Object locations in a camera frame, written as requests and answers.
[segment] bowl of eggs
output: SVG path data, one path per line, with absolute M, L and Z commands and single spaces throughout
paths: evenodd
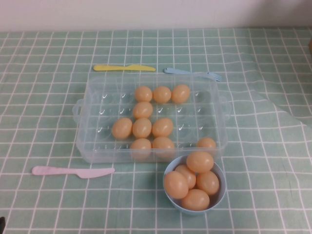
M 223 171 L 205 151 L 173 160 L 165 170 L 163 186 L 173 206 L 188 215 L 212 210 L 226 192 Z

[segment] blue bowl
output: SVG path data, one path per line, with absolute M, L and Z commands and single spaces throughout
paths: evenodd
M 178 158 L 176 158 L 175 160 L 173 160 L 166 168 L 165 173 L 164 173 L 164 177 L 162 180 L 162 183 L 164 183 L 164 178 L 166 176 L 167 173 L 172 172 L 175 170 L 175 168 L 178 165 L 186 165 L 186 158 L 188 155 L 185 156 L 180 156 Z M 204 215 L 207 211 L 211 211 L 216 205 L 218 205 L 221 200 L 223 199 L 225 192 L 226 192 L 226 182 L 225 182 L 225 176 L 223 171 L 221 170 L 221 168 L 217 165 L 214 164 L 213 168 L 211 169 L 211 171 L 213 173 L 215 173 L 215 175 L 218 177 L 219 179 L 219 184 L 220 184 L 220 189 L 219 192 L 214 195 L 214 196 L 209 196 L 210 198 L 210 207 L 206 210 L 203 211 L 190 211 L 190 210 L 186 210 L 184 208 L 181 207 L 181 199 L 174 199 L 172 197 L 170 197 L 166 190 L 165 193 L 167 195 L 167 197 L 169 198 L 169 200 L 171 201 L 171 203 L 173 204 L 174 207 L 176 207 L 179 211 L 181 211 L 182 213 L 185 213 L 187 215 Z

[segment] pink plastic knife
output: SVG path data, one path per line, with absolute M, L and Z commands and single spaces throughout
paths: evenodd
M 75 169 L 75 168 L 36 166 L 32 169 L 32 174 L 36 176 L 76 174 L 82 179 L 89 179 L 105 176 L 113 173 L 114 171 L 115 171 L 114 168 Z

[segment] green checkered tablecloth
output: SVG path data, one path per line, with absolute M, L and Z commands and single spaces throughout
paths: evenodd
M 0 33 L 0 216 L 5 234 L 312 232 L 312 28 Z M 72 108 L 91 64 L 213 71 L 233 105 L 218 163 L 228 191 L 206 216 L 165 197 L 166 164 L 115 164 L 90 180 L 35 165 L 99 168 L 74 146 Z

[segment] container handle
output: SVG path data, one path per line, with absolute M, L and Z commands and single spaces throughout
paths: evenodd
M 79 109 L 82 107 L 82 105 L 83 99 L 79 99 L 73 107 L 74 121 L 76 122 L 76 124 L 79 124 L 80 121 Z
M 227 121 L 231 117 L 232 105 L 229 103 L 229 101 L 225 97 L 220 97 L 220 101 L 221 101 L 225 120 Z

